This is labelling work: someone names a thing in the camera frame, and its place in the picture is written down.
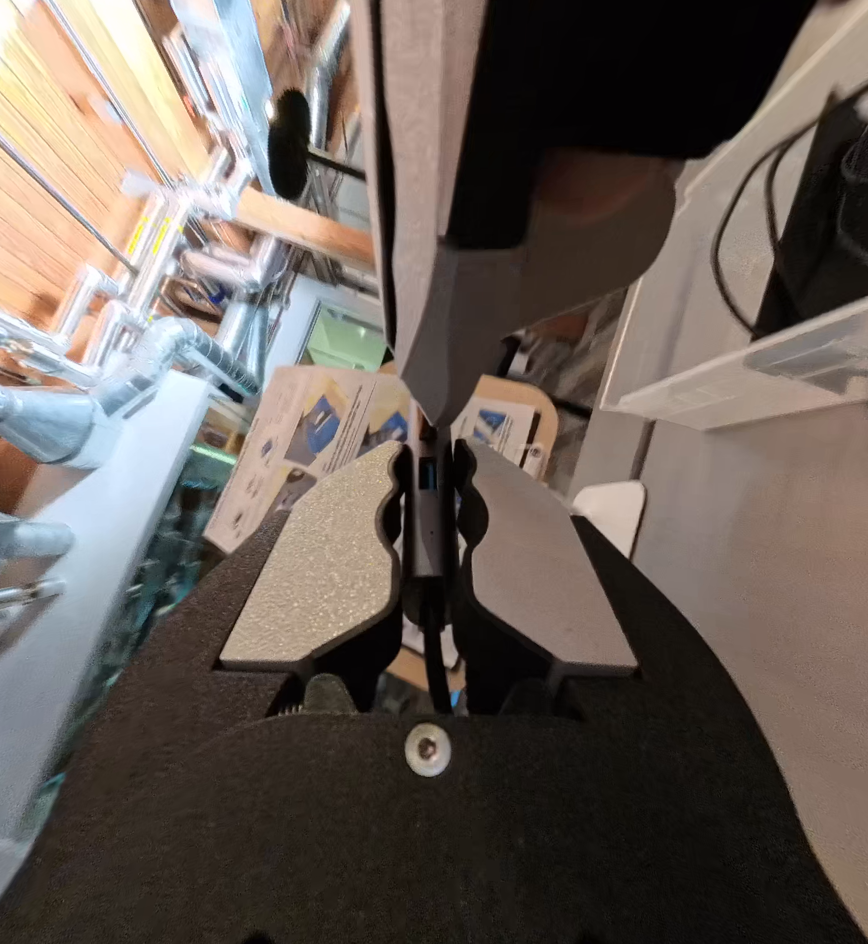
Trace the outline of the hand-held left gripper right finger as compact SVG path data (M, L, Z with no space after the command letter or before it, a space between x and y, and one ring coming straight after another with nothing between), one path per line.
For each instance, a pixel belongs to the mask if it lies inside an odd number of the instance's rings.
M464 542L452 634L467 677L629 677L638 661L566 505L489 446L460 439Z

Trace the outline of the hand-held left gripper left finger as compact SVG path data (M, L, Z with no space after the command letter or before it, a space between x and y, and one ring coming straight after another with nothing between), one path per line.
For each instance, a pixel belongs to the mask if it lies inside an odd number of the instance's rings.
M395 660L403 453L381 444L296 502L218 656L222 668L377 675Z

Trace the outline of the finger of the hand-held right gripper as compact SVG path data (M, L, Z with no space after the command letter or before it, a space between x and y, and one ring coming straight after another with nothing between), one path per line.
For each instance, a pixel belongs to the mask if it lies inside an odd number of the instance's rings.
M577 220L533 201L511 249L448 240L487 2L354 2L373 250L399 377L448 425L522 328L581 313L659 254L676 183Z

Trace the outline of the slim grey usb hub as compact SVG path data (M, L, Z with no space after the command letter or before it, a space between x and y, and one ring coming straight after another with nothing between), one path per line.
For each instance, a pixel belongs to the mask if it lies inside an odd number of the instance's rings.
M429 431L409 444L404 491L404 567L410 582L445 580L456 564L451 433Z

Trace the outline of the clear plastic bin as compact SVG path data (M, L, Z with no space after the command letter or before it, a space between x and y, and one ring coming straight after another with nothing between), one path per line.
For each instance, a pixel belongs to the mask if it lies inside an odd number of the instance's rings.
M764 181L783 225L830 95L868 116L868 2L770 94L687 183L657 261L629 294L598 408L712 430L868 400L868 296L758 338L773 254Z

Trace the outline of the person's right hand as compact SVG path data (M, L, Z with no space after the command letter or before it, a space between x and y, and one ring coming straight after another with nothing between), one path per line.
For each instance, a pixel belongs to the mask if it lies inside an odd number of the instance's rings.
M595 222L617 213L661 181L675 184L685 162L588 148L545 152L533 201L573 219Z

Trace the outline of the white stand base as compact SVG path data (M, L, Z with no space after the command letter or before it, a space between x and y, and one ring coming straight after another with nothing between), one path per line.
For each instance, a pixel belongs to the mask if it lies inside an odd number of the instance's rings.
M632 557L647 501L644 484L627 479L588 485L571 502L571 512L588 520L627 559Z

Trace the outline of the instruction poster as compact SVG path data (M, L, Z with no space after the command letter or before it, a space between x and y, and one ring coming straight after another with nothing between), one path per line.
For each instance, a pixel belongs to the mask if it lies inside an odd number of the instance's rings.
M292 508L320 478L383 443L406 443L417 413L388 370L275 369L204 538L234 552L272 506Z

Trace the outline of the black disc on pole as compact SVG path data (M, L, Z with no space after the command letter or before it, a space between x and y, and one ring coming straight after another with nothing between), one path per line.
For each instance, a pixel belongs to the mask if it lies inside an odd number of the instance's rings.
M302 197L311 167L367 182L363 170L337 161L313 146L311 132L312 118L305 95L298 88L286 88L276 101L268 134L269 176L278 197L287 201Z

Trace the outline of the silver ventilation duct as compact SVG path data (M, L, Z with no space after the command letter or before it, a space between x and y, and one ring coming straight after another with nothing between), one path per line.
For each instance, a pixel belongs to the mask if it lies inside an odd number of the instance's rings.
M154 190L162 213L133 254L120 256L126 282L86 268L52 334L0 308L0 349L72 385L0 385L1 440L41 465L95 469L109 455L120 422L154 398L174 366L200 369L246 398L262 393L269 315L248 298L271 274L277 239L260 237L250 255L227 247L181 249L192 217L231 219L253 180L251 160L238 147L232 152L226 157L218 148L201 183ZM173 268L241 296L214 338L186 317L151 312Z

